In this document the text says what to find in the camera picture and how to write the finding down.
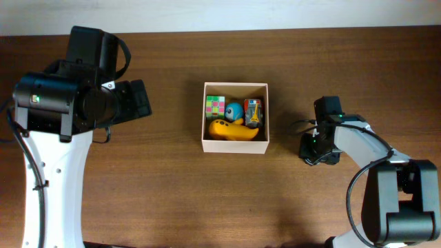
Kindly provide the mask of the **red grey toy truck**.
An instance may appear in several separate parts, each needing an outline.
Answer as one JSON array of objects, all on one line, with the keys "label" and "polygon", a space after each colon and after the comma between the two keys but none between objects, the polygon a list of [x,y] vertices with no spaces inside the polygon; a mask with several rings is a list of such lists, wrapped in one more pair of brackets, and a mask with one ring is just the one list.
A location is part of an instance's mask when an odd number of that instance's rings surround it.
[{"label": "red grey toy truck", "polygon": [[263,101],[260,99],[244,100],[245,125],[250,128],[258,128],[264,125]]}]

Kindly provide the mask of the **blue round ball toy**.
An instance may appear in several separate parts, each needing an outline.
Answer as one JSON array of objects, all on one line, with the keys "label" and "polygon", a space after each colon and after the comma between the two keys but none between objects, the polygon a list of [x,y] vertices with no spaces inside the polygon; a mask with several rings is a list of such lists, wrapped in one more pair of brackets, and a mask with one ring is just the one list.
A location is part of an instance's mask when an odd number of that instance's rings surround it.
[{"label": "blue round ball toy", "polygon": [[244,109],[239,103],[230,103],[225,108],[225,118],[230,122],[237,121],[242,118],[243,115]]}]

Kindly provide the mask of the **colourful puzzle cube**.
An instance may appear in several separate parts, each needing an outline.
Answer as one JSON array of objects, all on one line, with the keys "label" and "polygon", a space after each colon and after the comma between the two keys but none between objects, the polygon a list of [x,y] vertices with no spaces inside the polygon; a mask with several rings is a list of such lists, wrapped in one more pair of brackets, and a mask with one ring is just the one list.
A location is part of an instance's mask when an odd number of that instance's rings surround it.
[{"label": "colourful puzzle cube", "polygon": [[225,97],[224,96],[206,96],[205,116],[207,120],[225,118]]}]

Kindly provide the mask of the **orange rubber dinosaur toy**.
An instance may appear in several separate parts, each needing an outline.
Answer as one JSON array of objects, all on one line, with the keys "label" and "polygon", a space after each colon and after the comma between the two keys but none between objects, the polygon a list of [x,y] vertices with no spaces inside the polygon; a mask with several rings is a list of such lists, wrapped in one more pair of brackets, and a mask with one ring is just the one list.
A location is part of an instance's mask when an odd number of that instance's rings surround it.
[{"label": "orange rubber dinosaur toy", "polygon": [[216,119],[209,125],[209,135],[215,140],[252,141],[259,133],[259,128],[250,128],[242,123],[242,118],[233,123]]}]

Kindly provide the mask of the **white cardboard box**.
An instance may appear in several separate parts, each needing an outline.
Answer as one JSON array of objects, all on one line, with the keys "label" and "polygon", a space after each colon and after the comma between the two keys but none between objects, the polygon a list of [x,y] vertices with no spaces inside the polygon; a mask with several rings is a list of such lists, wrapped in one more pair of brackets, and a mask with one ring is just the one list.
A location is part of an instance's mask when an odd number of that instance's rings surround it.
[{"label": "white cardboard box", "polygon": [[[207,97],[224,96],[225,103],[234,100],[260,99],[263,103],[263,127],[251,141],[215,140],[209,135]],[[201,142],[204,152],[264,154],[269,145],[269,97],[266,83],[215,83],[205,82],[203,93],[203,120]]]}]

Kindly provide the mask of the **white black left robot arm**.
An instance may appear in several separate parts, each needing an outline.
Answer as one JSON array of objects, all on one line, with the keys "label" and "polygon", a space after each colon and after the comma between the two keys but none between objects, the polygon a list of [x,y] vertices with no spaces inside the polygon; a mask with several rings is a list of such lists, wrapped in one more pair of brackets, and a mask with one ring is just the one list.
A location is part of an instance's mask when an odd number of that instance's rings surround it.
[{"label": "white black left robot arm", "polygon": [[81,231],[85,162],[93,133],[151,115],[144,82],[123,81],[131,54],[100,29],[71,29],[66,57],[15,85],[8,124],[25,165],[24,247],[87,247]]}]

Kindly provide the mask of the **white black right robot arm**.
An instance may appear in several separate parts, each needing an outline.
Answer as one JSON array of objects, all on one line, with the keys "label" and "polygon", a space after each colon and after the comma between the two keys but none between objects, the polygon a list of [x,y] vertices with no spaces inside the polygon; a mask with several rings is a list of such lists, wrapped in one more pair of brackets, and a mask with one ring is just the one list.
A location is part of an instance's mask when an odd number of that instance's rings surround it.
[{"label": "white black right robot arm", "polygon": [[410,247],[440,237],[437,167],[390,146],[366,120],[345,114],[337,96],[314,102],[312,127],[302,131],[299,157],[335,165],[346,153],[360,167],[345,196],[351,230],[326,247]]}]

